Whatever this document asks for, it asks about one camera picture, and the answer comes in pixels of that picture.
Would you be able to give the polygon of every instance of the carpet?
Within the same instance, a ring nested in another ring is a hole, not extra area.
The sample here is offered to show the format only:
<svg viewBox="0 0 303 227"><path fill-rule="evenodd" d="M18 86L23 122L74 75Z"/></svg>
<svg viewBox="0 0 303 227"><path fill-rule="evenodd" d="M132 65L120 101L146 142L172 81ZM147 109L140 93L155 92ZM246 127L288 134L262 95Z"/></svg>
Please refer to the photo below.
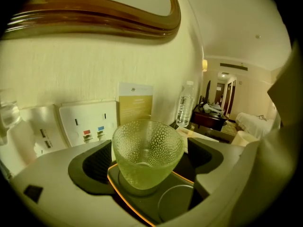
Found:
<svg viewBox="0 0 303 227"><path fill-rule="evenodd" d="M221 132L235 136L238 132L236 130L236 124L230 121L225 121L225 122L226 125L222 127Z"/></svg>

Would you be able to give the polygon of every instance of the orange trim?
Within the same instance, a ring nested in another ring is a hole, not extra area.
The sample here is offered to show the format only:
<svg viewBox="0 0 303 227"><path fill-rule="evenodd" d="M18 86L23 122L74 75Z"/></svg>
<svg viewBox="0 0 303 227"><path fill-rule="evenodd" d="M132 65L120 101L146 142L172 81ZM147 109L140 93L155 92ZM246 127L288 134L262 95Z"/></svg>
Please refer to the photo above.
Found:
<svg viewBox="0 0 303 227"><path fill-rule="evenodd" d="M192 181L188 180L187 178L185 178L185 177L179 175L178 173L175 173L174 171L173 171L173 173L176 174L177 176L181 177L181 178L184 179L185 181L188 181L189 183L194 184L194 182L192 182Z"/></svg>
<svg viewBox="0 0 303 227"><path fill-rule="evenodd" d="M113 168L113 167L116 166L116 165L117 165L117 163L114 164L114 165L112 165L108 170L110 170L111 168ZM188 179L185 178L185 177L182 177L182 176L179 175L178 173L175 173L175 172L173 172L173 173L176 174L177 176L181 177L182 179L188 181L189 183L194 184L194 182L188 180ZM107 175L107 178L108 178L110 184L112 184L114 190L119 194L120 198L127 204L127 206L130 207L130 209L131 209L132 211L134 211L135 214L138 215L141 219L143 219L146 223L148 223L149 225L151 225L151 226L154 227L155 225L154 225L153 223L151 223L151 222L148 221L146 218L144 218L141 214L139 214L139 213L138 213L138 212L137 212L137 211L136 211L136 210L135 210L127 201L126 201L126 199L122 196L122 194L118 191L118 189L116 188L116 186L114 185L114 183L113 183L112 180L110 179L109 175Z"/></svg>
<svg viewBox="0 0 303 227"><path fill-rule="evenodd" d="M115 191L119 194L120 198L122 198L122 200L127 204L128 207L131 208L132 211L134 211L141 219L143 219L146 223L148 223L151 226L155 226L153 223L149 222L147 219L145 219L141 214L139 214L127 201L126 199L122 196L122 194L118 191L118 189L115 187L115 185L113 184L112 180L110 179L109 175L107 175L107 178L110 182L110 184L112 184L113 188L115 189Z"/></svg>

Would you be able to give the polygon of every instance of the textured glass cup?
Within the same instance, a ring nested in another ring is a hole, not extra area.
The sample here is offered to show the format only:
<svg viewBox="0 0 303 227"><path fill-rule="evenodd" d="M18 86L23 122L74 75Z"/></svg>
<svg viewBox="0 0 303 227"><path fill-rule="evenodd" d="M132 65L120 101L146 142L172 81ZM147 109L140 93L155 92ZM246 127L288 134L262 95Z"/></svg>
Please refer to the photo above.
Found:
<svg viewBox="0 0 303 227"><path fill-rule="evenodd" d="M173 128L151 120L118 127L112 144L123 177L140 190L162 182L178 164L185 146Z"/></svg>

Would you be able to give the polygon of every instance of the electrical outlet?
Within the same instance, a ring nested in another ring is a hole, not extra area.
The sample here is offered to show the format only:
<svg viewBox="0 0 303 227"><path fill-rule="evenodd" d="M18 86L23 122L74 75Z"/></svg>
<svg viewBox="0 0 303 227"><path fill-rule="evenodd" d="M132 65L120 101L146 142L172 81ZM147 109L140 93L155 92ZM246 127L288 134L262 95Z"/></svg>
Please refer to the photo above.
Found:
<svg viewBox="0 0 303 227"><path fill-rule="evenodd" d="M115 101L63 106L59 108L59 113L72 147L111 140L117 128Z"/></svg>
<svg viewBox="0 0 303 227"><path fill-rule="evenodd" d="M20 116L34 131L37 156L67 148L54 105L22 109Z"/></svg>

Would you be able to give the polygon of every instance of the desk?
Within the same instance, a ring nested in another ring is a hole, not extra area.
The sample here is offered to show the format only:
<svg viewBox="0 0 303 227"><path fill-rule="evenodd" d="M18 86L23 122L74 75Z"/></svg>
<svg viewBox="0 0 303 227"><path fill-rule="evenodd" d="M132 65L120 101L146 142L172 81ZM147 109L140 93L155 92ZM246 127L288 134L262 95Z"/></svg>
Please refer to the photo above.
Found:
<svg viewBox="0 0 303 227"><path fill-rule="evenodd" d="M178 126L176 124L176 121L173 122L170 127L177 129ZM205 135L207 137L210 137L214 140L218 140L220 143L226 143L226 144L231 144L235 136L231 134L226 134L220 131L215 131L210 128L197 125L195 123L189 123L189 125L186 127L188 130L193 130L194 132L197 132L199 134Z"/></svg>
<svg viewBox="0 0 303 227"><path fill-rule="evenodd" d="M195 109L190 121L196 123L197 125L202 125L216 131L221 131L226 120L228 120L228 118L226 118L224 115L222 117L218 117L209 115L207 113L201 113L198 109Z"/></svg>

